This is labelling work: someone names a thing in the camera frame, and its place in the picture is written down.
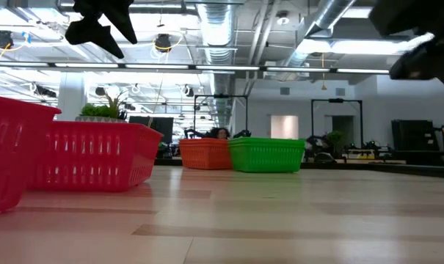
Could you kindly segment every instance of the white column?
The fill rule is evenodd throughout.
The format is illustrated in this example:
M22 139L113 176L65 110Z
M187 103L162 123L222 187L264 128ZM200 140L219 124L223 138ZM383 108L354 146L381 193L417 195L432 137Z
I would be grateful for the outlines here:
M62 73L59 88L59 109L62 114L57 119L75 121L87 103L87 91L84 73Z

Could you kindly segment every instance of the light wood surface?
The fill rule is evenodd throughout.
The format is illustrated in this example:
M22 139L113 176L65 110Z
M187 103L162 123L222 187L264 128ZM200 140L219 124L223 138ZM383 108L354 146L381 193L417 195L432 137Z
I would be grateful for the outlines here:
M157 166L126 193L26 193L5 263L444 264L444 179Z

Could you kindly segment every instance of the red plastic basket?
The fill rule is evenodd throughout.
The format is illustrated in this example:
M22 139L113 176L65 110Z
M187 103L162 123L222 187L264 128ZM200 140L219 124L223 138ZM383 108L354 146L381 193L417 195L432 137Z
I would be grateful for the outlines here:
M228 140L182 139L179 141L183 166L192 169L231 169Z
M150 177L161 137L139 124L53 122L29 187L129 190Z
M0 212L15 207L60 110L0 97Z

